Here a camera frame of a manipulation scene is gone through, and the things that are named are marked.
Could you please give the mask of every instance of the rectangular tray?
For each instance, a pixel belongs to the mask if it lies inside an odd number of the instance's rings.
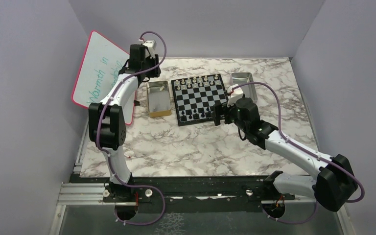
[[[235,72],[231,74],[230,84],[241,85],[248,82],[254,82],[253,76],[250,72]],[[256,88],[254,85],[248,85],[241,87],[246,97],[251,98],[254,102],[257,102]]]
[[[147,83],[148,113],[151,118],[171,115],[171,97],[167,81]]]

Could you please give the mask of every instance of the gray backdrop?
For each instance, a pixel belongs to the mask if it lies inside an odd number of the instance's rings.
[[[48,234],[86,118],[87,35],[66,0],[0,0],[0,235]]]
[[[292,60],[322,151],[349,157],[365,199],[357,234],[376,234],[376,1],[326,0]]]
[[[291,57],[324,0],[69,0],[89,34],[129,49],[160,33],[169,56]]]

